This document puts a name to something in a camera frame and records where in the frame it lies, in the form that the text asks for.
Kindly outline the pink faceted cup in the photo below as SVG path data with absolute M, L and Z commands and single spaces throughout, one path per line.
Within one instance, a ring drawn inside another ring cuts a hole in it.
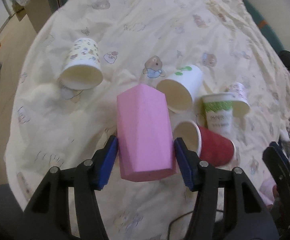
M 122 179 L 143 182 L 176 173 L 166 97 L 139 84 L 117 96 L 117 137 Z

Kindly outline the red ripple paper cup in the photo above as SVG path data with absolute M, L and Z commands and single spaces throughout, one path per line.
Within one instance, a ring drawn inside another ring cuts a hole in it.
M 174 128 L 173 137 L 181 138 L 190 151 L 215 167 L 228 164 L 236 152 L 230 139 L 198 126 L 193 121 L 180 122 Z

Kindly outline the pink pattern paper cup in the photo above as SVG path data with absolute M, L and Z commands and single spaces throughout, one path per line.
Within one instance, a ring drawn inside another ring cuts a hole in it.
M 232 94 L 233 115 L 242 118 L 250 111 L 247 92 L 245 86 L 240 82 L 235 82 L 227 89 Z

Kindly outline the green white paper cup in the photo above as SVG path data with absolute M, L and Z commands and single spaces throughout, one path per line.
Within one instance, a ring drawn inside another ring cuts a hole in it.
M 226 138 L 232 132 L 233 98 L 230 92 L 202 97 L 208 129 Z

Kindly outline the white green-spot paper cup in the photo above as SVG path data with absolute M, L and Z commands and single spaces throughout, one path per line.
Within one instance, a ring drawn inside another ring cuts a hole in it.
M 165 94 L 168 109 L 182 113 L 193 107 L 203 83 L 203 72 L 193 64 L 181 67 L 156 88 Z

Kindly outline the cartoon print paper cup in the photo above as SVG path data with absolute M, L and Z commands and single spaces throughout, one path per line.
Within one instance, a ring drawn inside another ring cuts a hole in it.
M 59 79 L 73 90 L 93 89 L 103 81 L 98 44 L 91 38 L 77 39 L 67 54 Z

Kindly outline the cream cartoon bed quilt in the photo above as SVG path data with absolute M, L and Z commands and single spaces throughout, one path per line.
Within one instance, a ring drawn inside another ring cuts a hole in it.
M 69 89 L 59 76 L 74 42 L 85 37 L 98 44 L 103 81 Z M 77 167 L 117 137 L 118 95 L 139 84 L 157 90 L 190 64 L 201 69 L 203 83 L 192 108 L 168 109 L 172 135 L 184 121 L 208 129 L 202 97 L 242 83 L 250 111 L 233 116 L 227 139 L 236 152 L 214 167 L 240 167 L 279 237 L 289 231 L 262 157 L 272 141 L 281 150 L 283 138 L 290 142 L 290 73 L 243 0 L 69 0 L 58 9 L 28 51 L 14 100 L 6 164 L 23 214 L 50 168 Z M 119 160 L 118 151 L 108 183 L 95 192 L 108 239 L 185 239 L 197 193 L 185 185 L 176 156 L 174 175 L 143 182 L 122 179 Z

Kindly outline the cardboard box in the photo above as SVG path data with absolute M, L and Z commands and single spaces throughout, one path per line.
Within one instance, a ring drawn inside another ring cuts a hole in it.
M 12 8 L 19 22 L 28 17 L 36 33 L 52 15 L 48 0 L 29 0 L 26 5 L 20 5 L 16 0 L 12 0 Z

